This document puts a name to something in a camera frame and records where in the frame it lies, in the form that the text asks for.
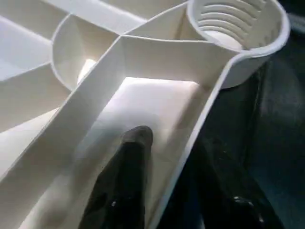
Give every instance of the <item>black object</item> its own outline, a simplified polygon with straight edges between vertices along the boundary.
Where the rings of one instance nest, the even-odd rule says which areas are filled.
[[[244,161],[249,142],[249,129],[260,90],[259,78],[263,72],[264,69],[260,69],[243,84],[221,90],[198,136],[198,141],[220,139],[239,164]]]
[[[157,229],[204,229],[193,169],[188,158]]]
[[[230,158],[220,141],[197,141],[193,150],[191,160],[206,229],[283,229],[260,187]]]
[[[100,173],[79,229],[143,229],[147,162],[153,133],[139,126],[122,138],[117,153]]]
[[[304,76],[304,35],[293,31],[268,63],[246,151],[245,168],[286,229],[305,228]]]

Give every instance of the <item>white plastic tray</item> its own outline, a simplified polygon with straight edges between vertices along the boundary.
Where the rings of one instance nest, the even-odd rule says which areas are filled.
[[[0,3],[0,228],[76,229],[119,136],[137,125],[154,131],[146,227],[156,228],[224,82],[241,83],[289,34],[283,15],[258,58],[203,41],[183,2]]]

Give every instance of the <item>dark fabric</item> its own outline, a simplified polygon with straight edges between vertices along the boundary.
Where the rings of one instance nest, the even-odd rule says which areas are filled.
[[[305,16],[305,1],[303,0],[279,0],[285,10],[290,13]]]
[[[305,43],[292,36],[268,64],[246,167],[286,229],[305,228]]]
[[[204,229],[193,169],[188,159],[158,229]]]
[[[282,229],[264,192],[218,139],[198,139],[190,156],[207,229]]]
[[[221,139],[226,151],[230,151],[231,157],[240,163],[243,162],[248,129],[259,90],[259,74],[257,72],[238,87],[219,93],[198,136],[199,139]]]

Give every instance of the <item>round compartment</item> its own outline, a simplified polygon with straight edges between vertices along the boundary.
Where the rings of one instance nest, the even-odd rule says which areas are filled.
[[[56,77],[72,91],[117,37],[81,18],[67,16],[53,38],[52,66]]]
[[[288,34],[285,16],[275,0],[191,0],[188,5],[190,23],[204,39],[239,52],[267,46],[281,33]]]

